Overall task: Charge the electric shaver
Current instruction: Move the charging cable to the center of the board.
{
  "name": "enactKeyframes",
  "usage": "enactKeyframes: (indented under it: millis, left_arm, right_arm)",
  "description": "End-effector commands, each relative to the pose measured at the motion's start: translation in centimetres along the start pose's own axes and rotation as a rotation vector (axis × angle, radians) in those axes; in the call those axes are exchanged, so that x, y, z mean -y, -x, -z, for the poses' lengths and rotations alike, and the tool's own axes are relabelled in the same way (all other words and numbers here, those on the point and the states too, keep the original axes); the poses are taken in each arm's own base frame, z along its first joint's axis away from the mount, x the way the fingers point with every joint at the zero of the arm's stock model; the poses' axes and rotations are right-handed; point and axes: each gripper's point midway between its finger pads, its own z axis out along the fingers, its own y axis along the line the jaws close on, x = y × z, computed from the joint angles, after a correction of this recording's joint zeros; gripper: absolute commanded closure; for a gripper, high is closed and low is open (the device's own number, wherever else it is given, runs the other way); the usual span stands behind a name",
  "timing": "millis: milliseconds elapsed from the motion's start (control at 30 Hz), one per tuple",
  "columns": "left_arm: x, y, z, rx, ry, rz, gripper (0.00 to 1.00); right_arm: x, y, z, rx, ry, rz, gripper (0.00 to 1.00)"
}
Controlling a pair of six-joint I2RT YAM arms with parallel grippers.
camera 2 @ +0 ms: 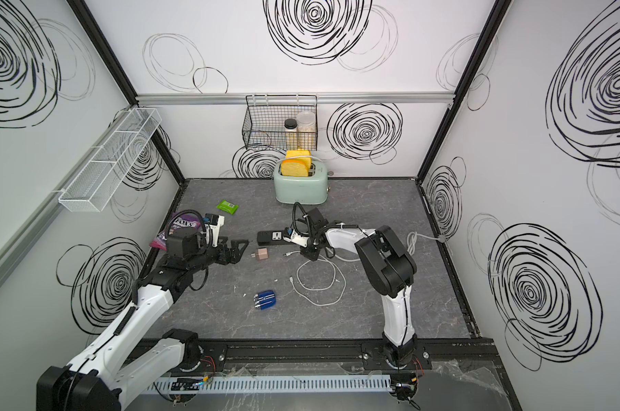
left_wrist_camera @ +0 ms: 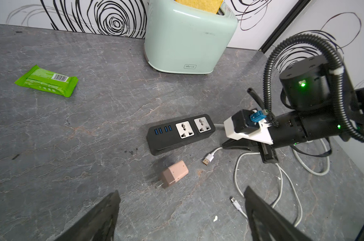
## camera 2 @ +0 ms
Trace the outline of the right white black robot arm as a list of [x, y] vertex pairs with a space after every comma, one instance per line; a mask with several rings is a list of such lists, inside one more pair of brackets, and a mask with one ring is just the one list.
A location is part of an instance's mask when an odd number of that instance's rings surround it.
[[317, 208], [308, 211], [299, 202], [293, 205], [292, 219], [282, 239], [298, 245], [307, 260], [335, 265], [338, 250], [358, 256], [369, 284], [382, 298], [384, 355], [394, 368], [407, 366], [417, 341], [410, 304], [417, 265], [395, 231], [387, 225], [362, 229], [330, 222]]

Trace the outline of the black power strip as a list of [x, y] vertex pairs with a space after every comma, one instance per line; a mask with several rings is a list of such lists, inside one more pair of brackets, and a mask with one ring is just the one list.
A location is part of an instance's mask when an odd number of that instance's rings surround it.
[[257, 243], [261, 247], [273, 247], [291, 244], [291, 234], [285, 229], [283, 231], [259, 231]]

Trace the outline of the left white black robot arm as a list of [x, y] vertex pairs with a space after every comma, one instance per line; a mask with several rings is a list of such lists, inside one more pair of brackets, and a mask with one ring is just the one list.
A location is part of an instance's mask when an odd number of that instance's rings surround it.
[[183, 210], [163, 229], [165, 254], [137, 282], [123, 311], [66, 366], [51, 366], [36, 385], [38, 410], [124, 410], [167, 371], [203, 360], [197, 333], [172, 329], [145, 354], [128, 357], [154, 323], [211, 265], [235, 265], [249, 242], [221, 236], [224, 217]]

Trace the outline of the pink USB charger adapter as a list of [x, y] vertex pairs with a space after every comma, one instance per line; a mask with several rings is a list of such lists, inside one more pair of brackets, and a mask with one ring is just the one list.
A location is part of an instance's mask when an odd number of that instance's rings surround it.
[[268, 250], [266, 248], [259, 248], [256, 253], [253, 254], [256, 260], [267, 260], [269, 258]]

